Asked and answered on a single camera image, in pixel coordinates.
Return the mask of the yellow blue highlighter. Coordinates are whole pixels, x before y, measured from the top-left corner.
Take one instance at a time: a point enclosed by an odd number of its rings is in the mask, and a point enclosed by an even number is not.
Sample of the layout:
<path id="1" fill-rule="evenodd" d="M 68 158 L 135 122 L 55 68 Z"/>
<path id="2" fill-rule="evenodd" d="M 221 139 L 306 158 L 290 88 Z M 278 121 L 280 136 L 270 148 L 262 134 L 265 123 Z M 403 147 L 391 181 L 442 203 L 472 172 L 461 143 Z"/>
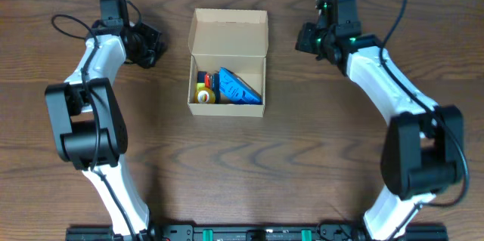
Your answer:
<path id="1" fill-rule="evenodd" d="M 196 89 L 205 88 L 206 87 L 206 72 L 198 71 L 197 72 L 197 81 L 196 81 Z"/>

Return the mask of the red black stapler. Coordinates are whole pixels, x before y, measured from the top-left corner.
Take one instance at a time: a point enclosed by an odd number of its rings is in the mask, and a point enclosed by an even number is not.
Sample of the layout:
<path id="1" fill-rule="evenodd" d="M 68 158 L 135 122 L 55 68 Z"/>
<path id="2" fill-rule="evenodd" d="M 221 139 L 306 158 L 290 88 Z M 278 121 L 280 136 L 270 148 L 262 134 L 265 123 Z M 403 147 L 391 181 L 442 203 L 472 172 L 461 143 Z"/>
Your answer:
<path id="1" fill-rule="evenodd" d="M 205 87 L 209 88 L 215 94 L 215 103 L 218 104 L 220 101 L 219 74 L 205 73 L 204 83 Z"/>

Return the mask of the yellow tape roll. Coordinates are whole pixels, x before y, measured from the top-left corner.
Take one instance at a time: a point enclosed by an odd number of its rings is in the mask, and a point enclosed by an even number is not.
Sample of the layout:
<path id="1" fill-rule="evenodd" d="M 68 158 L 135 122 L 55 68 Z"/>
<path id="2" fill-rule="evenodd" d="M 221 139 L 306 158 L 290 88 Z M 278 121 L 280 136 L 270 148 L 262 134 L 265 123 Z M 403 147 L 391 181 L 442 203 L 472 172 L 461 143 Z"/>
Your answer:
<path id="1" fill-rule="evenodd" d="M 215 92 L 207 87 L 198 88 L 194 95 L 194 102 L 196 104 L 214 104 L 216 102 Z"/>

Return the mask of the brown cardboard box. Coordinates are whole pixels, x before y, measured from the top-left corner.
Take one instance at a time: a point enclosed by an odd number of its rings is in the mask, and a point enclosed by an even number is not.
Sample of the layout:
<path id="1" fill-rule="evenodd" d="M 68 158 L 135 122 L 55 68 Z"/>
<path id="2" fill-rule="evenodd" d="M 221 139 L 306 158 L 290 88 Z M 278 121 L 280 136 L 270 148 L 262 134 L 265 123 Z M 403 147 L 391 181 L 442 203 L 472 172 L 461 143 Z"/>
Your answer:
<path id="1" fill-rule="evenodd" d="M 197 8 L 188 36 L 191 55 L 188 107 L 194 116 L 262 117 L 265 111 L 268 12 Z M 226 68 L 256 91 L 261 105 L 233 104 L 220 95 L 218 104 L 196 104 L 197 72 Z"/>

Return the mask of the blue hole punch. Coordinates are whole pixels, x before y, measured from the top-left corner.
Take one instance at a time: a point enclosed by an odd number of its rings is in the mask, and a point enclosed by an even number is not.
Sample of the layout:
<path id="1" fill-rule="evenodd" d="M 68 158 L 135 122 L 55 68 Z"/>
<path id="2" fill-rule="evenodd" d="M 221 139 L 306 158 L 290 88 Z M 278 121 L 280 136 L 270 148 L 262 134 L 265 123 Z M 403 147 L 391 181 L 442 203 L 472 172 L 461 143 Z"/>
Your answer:
<path id="1" fill-rule="evenodd" d="M 219 90 L 233 104 L 261 105 L 261 96 L 226 68 L 219 70 Z"/>

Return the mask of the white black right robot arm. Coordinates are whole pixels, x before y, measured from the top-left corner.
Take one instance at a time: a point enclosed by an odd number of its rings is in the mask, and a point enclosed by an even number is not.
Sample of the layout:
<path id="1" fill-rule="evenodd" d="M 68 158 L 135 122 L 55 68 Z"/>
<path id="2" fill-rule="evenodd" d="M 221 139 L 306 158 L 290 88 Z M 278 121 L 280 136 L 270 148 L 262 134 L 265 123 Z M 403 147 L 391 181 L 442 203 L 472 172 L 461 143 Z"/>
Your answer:
<path id="1" fill-rule="evenodd" d="M 387 124 L 380 160 L 384 186 L 360 224 L 321 225 L 328 240 L 447 240 L 441 224 L 412 224 L 449 186 L 468 180 L 464 120 L 418 90 L 374 34 L 364 34 L 356 0 L 316 0 L 318 19 L 299 31 L 296 50 L 328 60 L 370 98 Z"/>

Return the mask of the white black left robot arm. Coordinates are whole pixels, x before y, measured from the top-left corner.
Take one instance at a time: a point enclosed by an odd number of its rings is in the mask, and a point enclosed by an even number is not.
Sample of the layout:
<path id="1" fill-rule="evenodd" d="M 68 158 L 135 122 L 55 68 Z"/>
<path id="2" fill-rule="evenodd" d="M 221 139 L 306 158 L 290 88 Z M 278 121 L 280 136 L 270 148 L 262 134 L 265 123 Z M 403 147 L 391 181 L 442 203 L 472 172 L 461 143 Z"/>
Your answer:
<path id="1" fill-rule="evenodd" d="M 149 69 L 164 51 L 159 30 L 129 19 L 132 6 L 129 0 L 100 0 L 101 17 L 86 28 L 79 65 L 45 89 L 57 154 L 94 185 L 112 221 L 69 227 L 67 240 L 163 239 L 129 172 L 128 132 L 113 91 L 121 66 Z"/>

